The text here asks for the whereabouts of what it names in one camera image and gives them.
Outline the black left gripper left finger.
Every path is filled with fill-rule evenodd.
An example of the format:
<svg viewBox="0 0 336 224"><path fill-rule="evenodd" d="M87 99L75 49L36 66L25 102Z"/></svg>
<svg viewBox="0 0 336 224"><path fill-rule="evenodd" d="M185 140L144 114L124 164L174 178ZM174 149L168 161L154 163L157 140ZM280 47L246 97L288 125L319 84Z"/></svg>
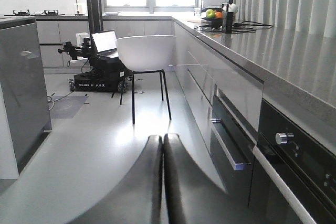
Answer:
<svg viewBox="0 0 336 224"><path fill-rule="evenodd" d="M112 191L71 223L159 223L161 196L162 137L150 135Z"/></svg>

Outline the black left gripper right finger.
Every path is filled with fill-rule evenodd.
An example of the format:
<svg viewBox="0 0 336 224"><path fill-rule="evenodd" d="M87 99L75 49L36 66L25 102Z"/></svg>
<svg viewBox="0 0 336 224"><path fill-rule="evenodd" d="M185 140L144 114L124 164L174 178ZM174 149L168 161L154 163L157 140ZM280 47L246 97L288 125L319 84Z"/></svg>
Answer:
<svg viewBox="0 0 336 224"><path fill-rule="evenodd" d="M164 183L170 223L262 223L195 163L176 133L164 136Z"/></svg>

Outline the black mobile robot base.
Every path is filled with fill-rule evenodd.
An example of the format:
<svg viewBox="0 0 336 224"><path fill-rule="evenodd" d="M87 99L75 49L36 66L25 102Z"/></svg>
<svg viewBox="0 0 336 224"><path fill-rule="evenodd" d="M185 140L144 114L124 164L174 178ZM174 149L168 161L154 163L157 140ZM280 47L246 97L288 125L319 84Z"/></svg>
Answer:
<svg viewBox="0 0 336 224"><path fill-rule="evenodd" d="M126 88L126 78L131 75L121 62L118 52L102 56L97 54L92 34L104 30L101 0L87 0L89 35L83 39L81 46L74 46L70 41L62 44L58 52L66 53L71 60L83 59L89 63L90 71L76 74L69 80L71 91L103 91L123 93Z"/></svg>

